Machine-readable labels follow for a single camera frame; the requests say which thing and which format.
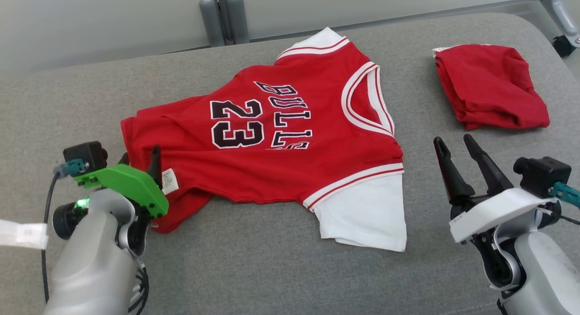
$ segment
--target folded red cloth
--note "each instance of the folded red cloth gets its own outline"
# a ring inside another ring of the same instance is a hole
[[[465,129],[548,127],[547,107],[516,49],[466,44],[439,50],[433,50],[439,78]]]

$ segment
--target black cable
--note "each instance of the black cable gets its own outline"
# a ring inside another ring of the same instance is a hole
[[[145,303],[147,302],[147,297],[149,296],[149,275],[147,275],[147,270],[141,270],[139,269],[139,274],[141,274],[143,280],[141,280],[141,289],[139,289],[139,291],[143,291],[143,293],[139,296],[139,299],[137,299],[132,305],[131,307],[129,307],[129,313],[131,311],[133,311],[134,309],[137,308],[137,306],[139,306],[139,304],[141,304],[141,307],[139,307],[139,310],[137,311],[137,314],[140,314],[143,311],[143,308],[145,307]]]
[[[146,280],[145,291],[143,292],[143,296],[145,297],[143,298],[143,303],[141,304],[141,307],[139,307],[139,310],[137,311],[136,315],[141,315],[141,312],[143,311],[143,309],[145,308],[145,304],[147,303],[147,298],[149,297],[149,275],[147,274],[147,269],[143,268],[143,272],[141,273],[141,275]]]
[[[48,213],[50,211],[50,201],[52,200],[52,192],[56,181],[59,179],[60,173],[54,173],[50,188],[48,189],[48,196],[46,196],[46,205],[44,206],[44,224],[48,225]],[[46,274],[46,250],[42,249],[40,252],[40,262],[42,265],[42,285],[44,286],[44,301],[48,303],[48,275]]]
[[[561,218],[562,220],[566,220],[570,223],[577,224],[578,226],[580,226],[580,221],[574,220],[573,218],[568,218],[567,216],[563,216],[563,215],[557,215],[557,217]]]

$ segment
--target care label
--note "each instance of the care label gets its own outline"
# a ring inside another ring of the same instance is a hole
[[[0,220],[0,245],[46,249],[46,224]]]
[[[174,169],[172,168],[169,168],[161,173],[161,181],[163,185],[163,189],[161,191],[163,191],[165,195],[179,189],[178,179],[175,176]]]

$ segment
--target gray fabric surface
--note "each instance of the gray fabric surface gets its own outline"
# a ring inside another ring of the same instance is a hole
[[[405,153],[408,229],[405,253],[319,238],[315,216],[295,203],[237,205],[214,198],[170,235],[151,234],[145,263],[151,295],[144,314],[497,315],[473,246],[456,245],[432,140],[441,136],[458,169],[479,192],[484,181],[462,143],[439,83],[431,48],[464,43],[512,46],[530,63],[551,115],[547,129],[485,128],[472,134],[514,183],[517,157],[553,156],[574,167],[580,186],[580,86],[549,42],[525,20],[480,14],[342,32],[381,65],[381,85]],[[137,109],[207,94],[239,70],[271,64],[300,39],[98,63],[0,80],[0,218],[39,222],[62,149],[99,140],[110,160],[124,152],[119,123]],[[87,194],[58,182],[53,207]],[[580,217],[566,206],[564,212]],[[578,228],[545,232],[580,266]],[[64,242],[51,235],[48,269]],[[43,309],[40,252],[2,247],[0,313]]]

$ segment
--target green led light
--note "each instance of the green led light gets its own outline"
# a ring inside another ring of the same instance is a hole
[[[77,201],[77,208],[85,208],[89,205],[89,199],[79,199]]]

